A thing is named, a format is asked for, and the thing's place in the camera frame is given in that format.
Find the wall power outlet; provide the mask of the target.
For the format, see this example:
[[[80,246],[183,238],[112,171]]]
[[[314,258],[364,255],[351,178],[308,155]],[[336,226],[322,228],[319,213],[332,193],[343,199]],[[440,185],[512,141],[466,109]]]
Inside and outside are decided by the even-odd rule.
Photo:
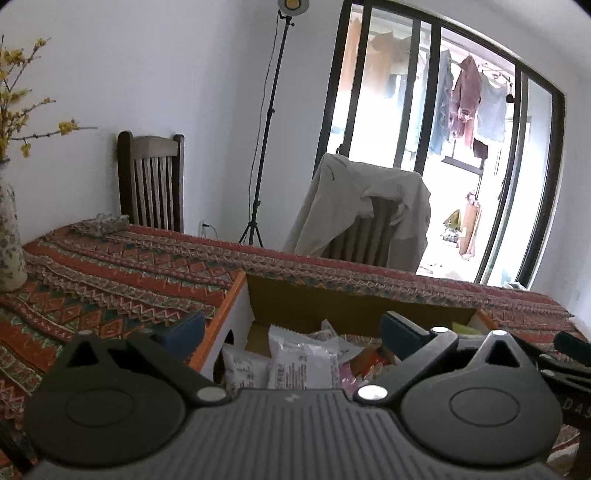
[[[211,225],[207,224],[206,222],[201,221],[199,223],[199,236],[200,237],[207,237],[207,232],[209,229],[211,229]]]

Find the patterned red tablecloth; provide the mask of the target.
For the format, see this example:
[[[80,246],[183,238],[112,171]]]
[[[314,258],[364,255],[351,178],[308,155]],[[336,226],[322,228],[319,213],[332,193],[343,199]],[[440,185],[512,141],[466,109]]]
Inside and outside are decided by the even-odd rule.
[[[553,479],[550,454],[526,464],[454,464],[423,449],[393,411],[356,403],[341,388],[242,389],[189,414],[161,450],[115,467],[68,467],[38,457],[25,433],[28,400],[66,345],[85,330],[120,340],[190,314],[205,329],[232,274],[283,280],[405,303],[481,308],[497,325],[561,360],[554,336],[578,337],[569,313],[528,291],[439,280],[132,226],[95,238],[71,226],[24,249],[28,278],[1,297],[1,417],[21,439],[1,448],[27,479]],[[486,332],[448,327],[461,352]]]

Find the floral ceramic vase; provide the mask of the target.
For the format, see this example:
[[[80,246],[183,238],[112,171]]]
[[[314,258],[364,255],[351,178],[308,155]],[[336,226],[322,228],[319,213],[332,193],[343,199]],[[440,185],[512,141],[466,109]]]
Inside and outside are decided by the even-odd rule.
[[[21,288],[27,280],[25,255],[21,244],[15,193],[5,178],[10,160],[1,160],[0,201],[0,288],[10,293]]]

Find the grey hanging shirt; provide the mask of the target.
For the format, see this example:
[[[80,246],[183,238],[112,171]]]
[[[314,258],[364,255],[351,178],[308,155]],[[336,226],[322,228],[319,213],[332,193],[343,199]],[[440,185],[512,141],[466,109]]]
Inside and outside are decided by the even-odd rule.
[[[484,73],[480,74],[480,78],[481,102],[476,117],[477,138],[503,143],[506,131],[507,87],[495,87]]]

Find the dark wooden chair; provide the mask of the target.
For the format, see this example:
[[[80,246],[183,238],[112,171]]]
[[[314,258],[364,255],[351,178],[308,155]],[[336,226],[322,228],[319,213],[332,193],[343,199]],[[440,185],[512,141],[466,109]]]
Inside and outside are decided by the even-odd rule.
[[[120,210],[134,225],[183,232],[184,136],[116,140]]]

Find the pink packet in box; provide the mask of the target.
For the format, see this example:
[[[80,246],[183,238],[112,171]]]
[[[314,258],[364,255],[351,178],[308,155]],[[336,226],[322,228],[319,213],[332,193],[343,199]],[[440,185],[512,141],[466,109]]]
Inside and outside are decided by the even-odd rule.
[[[356,390],[367,385],[368,380],[362,376],[353,375],[351,364],[346,363],[339,366],[339,388],[345,392],[349,399],[352,399]]]

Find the chair with grey jacket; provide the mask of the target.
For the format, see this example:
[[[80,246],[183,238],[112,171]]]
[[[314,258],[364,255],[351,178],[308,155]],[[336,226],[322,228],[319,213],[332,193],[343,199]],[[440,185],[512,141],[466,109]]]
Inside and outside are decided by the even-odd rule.
[[[377,197],[372,200],[373,213],[358,216],[346,231],[332,239],[322,258],[386,267],[396,225],[400,221],[398,201]]]

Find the cardboard box orange outside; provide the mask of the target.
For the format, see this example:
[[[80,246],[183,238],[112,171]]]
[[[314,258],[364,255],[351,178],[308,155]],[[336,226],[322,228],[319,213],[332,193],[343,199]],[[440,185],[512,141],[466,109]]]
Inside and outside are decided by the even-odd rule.
[[[455,322],[466,325],[472,320],[486,332],[497,328],[481,308],[405,303],[294,285],[238,270],[232,274],[228,292],[188,366],[211,380],[214,364],[228,339],[238,348],[252,346],[257,353],[266,353],[269,345],[263,330],[270,325],[308,333],[320,329],[321,322],[327,320],[339,333],[377,337],[380,317],[387,311],[397,312],[425,329],[450,327]]]

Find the dark red hanging shirt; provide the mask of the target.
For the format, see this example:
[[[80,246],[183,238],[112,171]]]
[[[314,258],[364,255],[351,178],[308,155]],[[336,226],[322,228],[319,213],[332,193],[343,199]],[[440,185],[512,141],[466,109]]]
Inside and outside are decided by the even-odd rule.
[[[474,142],[474,122],[481,103],[482,79],[474,58],[460,63],[461,72],[454,86],[450,105],[450,131],[463,138],[467,147]]]

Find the black sliding door frame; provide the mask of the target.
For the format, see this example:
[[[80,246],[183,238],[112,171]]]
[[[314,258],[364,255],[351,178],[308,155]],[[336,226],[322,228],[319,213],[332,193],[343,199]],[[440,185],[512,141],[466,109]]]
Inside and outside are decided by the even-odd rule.
[[[450,131],[460,63],[507,87],[505,141]],[[525,287],[555,198],[564,97],[490,40],[395,1],[346,1],[318,152],[419,173],[430,191],[419,273]]]

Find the white snack packets in box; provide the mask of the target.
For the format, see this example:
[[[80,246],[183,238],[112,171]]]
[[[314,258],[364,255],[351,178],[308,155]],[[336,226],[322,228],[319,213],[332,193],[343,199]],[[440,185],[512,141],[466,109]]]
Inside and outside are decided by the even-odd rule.
[[[222,348],[224,386],[235,394],[242,389],[338,389],[339,366],[363,353],[363,347],[339,335],[329,321],[311,334],[270,326],[270,356],[235,346]]]

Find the yellow flower branches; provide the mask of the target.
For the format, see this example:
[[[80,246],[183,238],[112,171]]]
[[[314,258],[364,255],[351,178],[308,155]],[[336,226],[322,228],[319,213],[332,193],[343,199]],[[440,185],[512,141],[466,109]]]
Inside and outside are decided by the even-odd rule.
[[[5,35],[1,35],[1,163],[10,162],[8,155],[12,144],[19,145],[23,158],[31,155],[31,142],[52,137],[65,137],[75,132],[95,130],[95,127],[82,126],[71,118],[43,133],[26,133],[31,115],[36,110],[56,103],[51,97],[43,97],[38,101],[25,104],[33,93],[25,87],[21,78],[29,67],[41,58],[42,50],[51,41],[49,37],[38,38],[29,49],[9,48],[5,45]]]

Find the folded floral cloth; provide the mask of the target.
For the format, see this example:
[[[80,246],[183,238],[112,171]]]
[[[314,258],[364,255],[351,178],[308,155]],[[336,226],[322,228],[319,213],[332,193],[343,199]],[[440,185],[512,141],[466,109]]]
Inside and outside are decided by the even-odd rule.
[[[125,231],[129,228],[128,215],[112,215],[101,213],[93,219],[75,223],[71,228],[79,234],[95,238]]]

